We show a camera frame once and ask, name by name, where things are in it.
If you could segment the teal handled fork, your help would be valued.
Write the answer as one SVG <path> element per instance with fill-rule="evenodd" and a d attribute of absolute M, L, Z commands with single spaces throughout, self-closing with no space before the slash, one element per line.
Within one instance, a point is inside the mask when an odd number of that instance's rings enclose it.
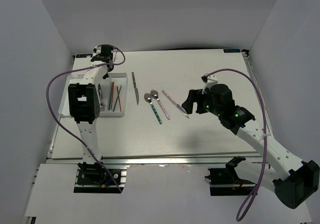
<path fill-rule="evenodd" d="M 102 103 L 100 104 L 100 111 L 101 112 L 104 112 L 105 111 L 105 105 Z"/>

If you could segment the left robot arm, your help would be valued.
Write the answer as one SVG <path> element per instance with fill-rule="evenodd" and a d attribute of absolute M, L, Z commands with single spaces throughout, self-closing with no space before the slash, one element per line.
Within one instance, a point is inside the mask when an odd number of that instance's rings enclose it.
<path fill-rule="evenodd" d="M 102 159 L 97 139 L 97 118 L 101 111 L 100 81 L 113 63 L 114 48 L 110 45 L 95 47 L 90 69 L 80 80 L 68 86 L 68 103 L 83 142 L 83 162 L 95 164 Z"/>

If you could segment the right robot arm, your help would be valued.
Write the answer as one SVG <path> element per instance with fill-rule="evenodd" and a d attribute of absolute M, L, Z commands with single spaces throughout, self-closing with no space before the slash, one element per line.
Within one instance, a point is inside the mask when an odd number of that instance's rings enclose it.
<path fill-rule="evenodd" d="M 249 180 L 274 192 L 285 206 L 297 208 L 319 187 L 319 165 L 310 160 L 302 160 L 284 148 L 274 137 L 264 133 L 253 114 L 246 108 L 235 104 L 232 91 L 225 84 L 215 84 L 204 89 L 191 89 L 182 107 L 187 114 L 211 113 L 221 125 L 235 136 L 245 141 L 273 168 L 265 171 L 260 178 L 261 168 L 244 157 L 235 157 L 226 165 L 226 178 L 231 183 L 241 179 Z"/>

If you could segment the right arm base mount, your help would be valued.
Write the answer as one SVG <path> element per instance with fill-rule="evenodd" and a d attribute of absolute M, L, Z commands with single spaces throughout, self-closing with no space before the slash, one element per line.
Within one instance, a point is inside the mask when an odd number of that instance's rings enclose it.
<path fill-rule="evenodd" d="M 236 156 L 224 168 L 210 168 L 205 180 L 209 182 L 211 196 L 245 196 L 254 188 L 255 183 L 243 180 L 236 174 L 235 168 L 245 157 Z"/>

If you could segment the teal chopstick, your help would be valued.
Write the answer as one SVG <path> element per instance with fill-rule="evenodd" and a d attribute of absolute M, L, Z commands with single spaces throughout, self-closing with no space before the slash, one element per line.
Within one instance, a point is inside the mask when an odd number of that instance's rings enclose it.
<path fill-rule="evenodd" d="M 108 107 L 108 108 L 107 108 L 108 111 L 110 110 L 110 107 L 111 107 L 111 104 L 112 104 L 112 99 L 111 99 L 111 98 L 112 98 L 112 93 L 113 93 L 113 91 L 112 91 L 113 86 L 112 86 L 112 85 L 113 85 L 113 84 L 111 83 L 111 84 L 110 84 L 110 88 L 109 88 L 109 95 L 108 95 L 108 96 L 109 96 L 109 99 L 108 99 L 108 106 L 107 106 L 107 107 Z"/>
<path fill-rule="evenodd" d="M 115 104 L 114 104 L 114 106 L 113 106 L 113 112 L 115 111 L 115 109 L 116 109 L 116 107 L 117 107 L 117 104 L 118 104 L 118 99 L 117 99 L 118 97 L 116 97 L 116 100 L 115 100 Z"/>

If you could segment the black handled fork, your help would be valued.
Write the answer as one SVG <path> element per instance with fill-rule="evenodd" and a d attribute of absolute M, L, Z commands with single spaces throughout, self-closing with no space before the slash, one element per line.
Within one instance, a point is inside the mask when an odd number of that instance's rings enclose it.
<path fill-rule="evenodd" d="M 100 84 L 98 85 L 98 95 L 99 95 L 99 101 L 100 101 L 100 105 L 103 105 L 103 99 L 102 99 L 102 88 L 100 86 Z"/>

